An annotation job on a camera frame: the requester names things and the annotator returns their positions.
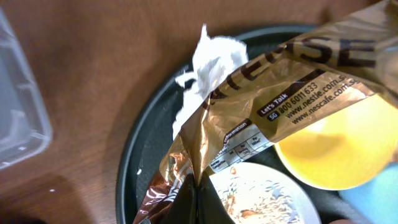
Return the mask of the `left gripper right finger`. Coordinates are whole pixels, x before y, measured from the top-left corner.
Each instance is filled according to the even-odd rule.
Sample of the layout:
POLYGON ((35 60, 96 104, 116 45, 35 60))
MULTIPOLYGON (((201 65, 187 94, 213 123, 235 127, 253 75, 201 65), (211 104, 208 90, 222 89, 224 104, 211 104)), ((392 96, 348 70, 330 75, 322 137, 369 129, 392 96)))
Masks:
POLYGON ((207 174, 203 174, 197 188, 197 223, 234 224, 207 174))

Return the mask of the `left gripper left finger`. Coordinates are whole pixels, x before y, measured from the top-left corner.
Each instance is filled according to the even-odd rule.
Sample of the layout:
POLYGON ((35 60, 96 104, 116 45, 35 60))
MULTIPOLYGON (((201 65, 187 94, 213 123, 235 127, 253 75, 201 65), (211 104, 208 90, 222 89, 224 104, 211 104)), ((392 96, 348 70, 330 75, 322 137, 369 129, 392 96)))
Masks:
POLYGON ((160 224, 195 224, 196 216, 197 186, 193 174, 188 174, 160 224))

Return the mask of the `white tissue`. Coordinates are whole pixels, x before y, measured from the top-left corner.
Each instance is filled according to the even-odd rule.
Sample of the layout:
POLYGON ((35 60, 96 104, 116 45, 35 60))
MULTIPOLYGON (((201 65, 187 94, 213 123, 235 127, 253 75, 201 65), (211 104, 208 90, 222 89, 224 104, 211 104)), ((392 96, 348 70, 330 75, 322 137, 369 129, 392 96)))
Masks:
POLYGON ((183 124, 226 77, 248 62, 246 44, 234 37, 219 35, 210 37, 206 24, 192 57, 193 70, 175 78, 184 88, 182 108, 177 112, 172 125, 173 138, 177 137, 183 124))

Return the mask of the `gold coffee sachet wrapper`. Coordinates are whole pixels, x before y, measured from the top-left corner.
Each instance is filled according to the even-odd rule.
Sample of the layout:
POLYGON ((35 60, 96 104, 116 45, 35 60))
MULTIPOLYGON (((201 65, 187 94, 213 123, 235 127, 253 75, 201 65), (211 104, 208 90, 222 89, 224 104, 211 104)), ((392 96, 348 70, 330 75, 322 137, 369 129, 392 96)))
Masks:
POLYGON ((255 125, 270 142, 371 95, 397 105, 397 75, 379 71, 397 39, 397 2, 381 1, 300 35, 230 74, 184 123, 159 168, 166 196, 149 192, 135 222, 174 199, 185 168, 200 178, 230 140, 255 125))

